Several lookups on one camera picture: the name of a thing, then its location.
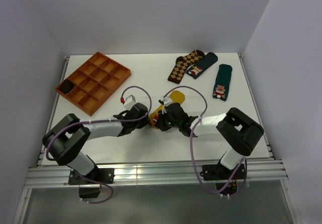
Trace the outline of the yellow sock with character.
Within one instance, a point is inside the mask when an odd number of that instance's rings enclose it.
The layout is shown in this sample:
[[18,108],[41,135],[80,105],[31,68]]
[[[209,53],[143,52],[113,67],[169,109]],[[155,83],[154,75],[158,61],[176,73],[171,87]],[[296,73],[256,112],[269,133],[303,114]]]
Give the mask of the yellow sock with character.
[[[170,93],[169,98],[174,102],[174,103],[179,103],[182,104],[185,101],[185,95],[177,90],[174,90],[173,92]],[[155,127],[155,123],[158,119],[158,112],[162,110],[163,105],[160,104],[158,108],[156,108],[152,113],[149,115],[149,124],[152,128],[157,129]]]

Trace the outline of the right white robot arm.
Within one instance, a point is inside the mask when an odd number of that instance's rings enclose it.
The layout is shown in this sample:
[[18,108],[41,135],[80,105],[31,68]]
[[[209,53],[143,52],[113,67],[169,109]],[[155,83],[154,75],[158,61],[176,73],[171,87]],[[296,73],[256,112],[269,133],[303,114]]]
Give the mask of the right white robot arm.
[[190,141],[202,135],[221,135],[230,148],[220,159],[218,174],[230,178],[235,167],[253,152],[264,135],[263,127],[238,108],[209,117],[189,116],[179,103],[171,103],[153,116],[152,122],[161,131],[176,128]]

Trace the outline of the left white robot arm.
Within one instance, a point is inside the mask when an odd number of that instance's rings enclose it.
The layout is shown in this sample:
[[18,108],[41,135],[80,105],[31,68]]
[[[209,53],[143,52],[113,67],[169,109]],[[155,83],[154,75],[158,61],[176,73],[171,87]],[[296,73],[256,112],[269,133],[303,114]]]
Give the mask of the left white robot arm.
[[67,114],[42,138],[43,145],[60,166],[68,166],[80,174],[86,183],[99,182],[104,177],[90,157],[81,149],[87,140],[106,136],[121,137],[148,125],[148,108],[135,103],[129,110],[113,115],[107,122],[88,123],[75,114]]

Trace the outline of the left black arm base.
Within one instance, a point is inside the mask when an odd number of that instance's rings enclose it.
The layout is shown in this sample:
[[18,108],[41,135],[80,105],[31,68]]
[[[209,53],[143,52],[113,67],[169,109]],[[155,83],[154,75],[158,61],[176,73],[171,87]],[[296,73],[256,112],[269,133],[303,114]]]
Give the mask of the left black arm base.
[[[81,175],[76,170],[71,170],[68,178],[68,185],[78,186],[78,195],[80,199],[88,204],[99,204],[110,200],[114,194],[110,186],[114,181],[114,169],[106,168],[94,169],[87,175]],[[103,188],[109,189],[109,194],[105,199],[98,200],[102,194]]]

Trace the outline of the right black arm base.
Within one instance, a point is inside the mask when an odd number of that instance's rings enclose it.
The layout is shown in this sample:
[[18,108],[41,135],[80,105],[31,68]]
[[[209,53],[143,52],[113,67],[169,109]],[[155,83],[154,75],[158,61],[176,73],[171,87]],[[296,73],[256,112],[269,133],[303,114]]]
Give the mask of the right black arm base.
[[[236,194],[238,192],[237,181],[246,179],[248,170],[247,167],[247,164],[241,164],[230,180],[228,186],[223,191],[221,191],[220,194],[226,196]],[[202,171],[199,173],[199,175],[203,178],[204,181],[221,181],[228,180],[233,171],[234,170],[229,170],[221,163],[218,163],[212,165],[203,165]]]

